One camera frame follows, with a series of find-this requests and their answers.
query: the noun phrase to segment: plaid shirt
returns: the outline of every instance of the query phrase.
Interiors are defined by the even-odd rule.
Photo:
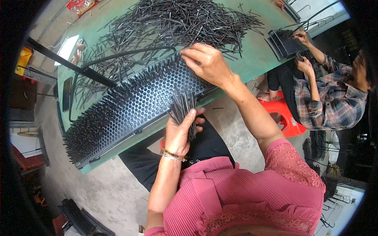
[[[367,93],[346,83],[352,68],[324,54],[323,68],[328,75],[316,79],[320,102],[311,101],[310,83],[294,77],[295,101],[300,122],[309,130],[343,130],[361,120]]]

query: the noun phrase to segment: lace trim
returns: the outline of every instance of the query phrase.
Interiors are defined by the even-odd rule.
[[[167,236],[165,232],[156,232],[153,234],[149,234],[148,236]]]
[[[229,211],[206,218],[201,217],[196,235],[211,236],[217,230],[223,230],[232,225],[241,225],[245,221],[268,221],[264,225],[272,225],[275,228],[287,228],[308,233],[314,224],[313,220],[305,219],[287,212],[269,210],[253,211]]]
[[[319,188],[325,193],[325,184],[290,143],[275,146],[267,155],[266,170],[273,170],[294,183]]]

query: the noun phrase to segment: green table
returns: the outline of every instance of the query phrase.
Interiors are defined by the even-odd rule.
[[[66,36],[72,37],[75,35],[80,35],[79,38],[84,38],[88,46],[94,45],[98,43],[99,37],[103,36],[109,31],[109,28],[105,28],[97,32],[99,28],[103,27],[114,17],[123,15],[126,12],[125,9],[135,4],[136,2],[137,0],[112,0],[112,2],[109,3],[109,6],[104,6],[102,9],[98,9],[101,5],[96,6],[92,10],[92,16],[84,16],[79,22],[70,26],[67,29]],[[274,6],[268,0],[223,0],[216,2],[222,2],[226,7],[232,9],[238,9],[239,3],[241,2],[243,3],[242,7],[244,11],[249,11],[249,9],[251,9],[252,12],[261,15],[259,19],[265,24],[265,29],[260,30],[265,34],[265,36],[267,36],[267,33],[272,29],[279,29],[280,27],[294,23],[294,20],[287,13],[283,13],[281,9]],[[243,39],[242,56],[242,59],[235,61],[227,61],[232,71],[239,74],[244,83],[251,81],[257,76],[264,74],[267,71],[285,62],[279,62],[276,59],[272,49],[264,40],[264,37],[253,31],[248,31],[248,33],[245,35]],[[74,72],[72,70],[69,71],[64,66],[59,66],[58,93],[60,105],[62,104],[63,83],[64,80],[66,80],[69,77],[74,77]],[[224,93],[222,90],[216,89],[204,96],[199,102],[199,105],[203,106],[221,97],[223,94]],[[76,120],[77,117],[81,115],[81,113],[84,112],[90,104],[96,102],[98,99],[100,99],[99,96],[97,96],[97,98],[91,98],[91,100],[86,103],[85,108],[81,110],[76,109],[77,101],[74,100],[71,115],[72,120]],[[64,127],[67,130],[71,125],[71,122],[68,119],[68,112],[62,112],[62,120],[64,123]],[[102,163],[106,162],[107,160],[113,158],[114,156],[133,146],[134,144],[137,144],[138,142],[149,137],[153,133],[161,130],[165,127],[167,120],[168,117],[164,117],[160,119],[158,122],[155,122],[154,124],[145,128],[141,134],[134,135],[131,138],[128,138],[127,140],[121,142],[119,145],[112,148],[105,155],[101,156],[100,160],[86,165],[81,170],[81,172],[83,174],[88,173],[89,171],[93,170]]]

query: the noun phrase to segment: red bag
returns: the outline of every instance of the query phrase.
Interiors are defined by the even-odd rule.
[[[89,9],[96,6],[98,2],[95,0],[69,0],[66,4],[66,7],[71,11],[75,12],[80,18],[84,15]]]

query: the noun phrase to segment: woman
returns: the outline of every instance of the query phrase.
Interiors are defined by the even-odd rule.
[[[196,43],[181,54],[198,76],[223,89],[237,104],[264,154],[265,170],[253,174],[239,168],[211,125],[203,118],[196,119],[204,108],[192,109],[180,125],[169,119],[166,151],[159,164],[157,154],[138,153],[140,147],[120,155],[147,188],[154,181],[144,235],[312,235],[325,193],[320,177],[285,140],[239,76],[231,72],[220,51]],[[189,144],[187,133],[194,120],[199,133]],[[191,161],[182,162],[187,154]],[[148,155],[155,164],[146,168]],[[190,162],[194,164],[181,170],[183,163]],[[147,170],[156,172],[146,174]]]
[[[353,67],[325,55],[304,31],[293,36],[307,46],[317,62],[328,72],[316,78],[311,63],[288,61],[268,72],[269,95],[261,100],[275,100],[281,86],[288,108],[296,120],[309,130],[343,130],[354,127],[362,118],[368,92],[373,87],[372,69],[362,50]]]

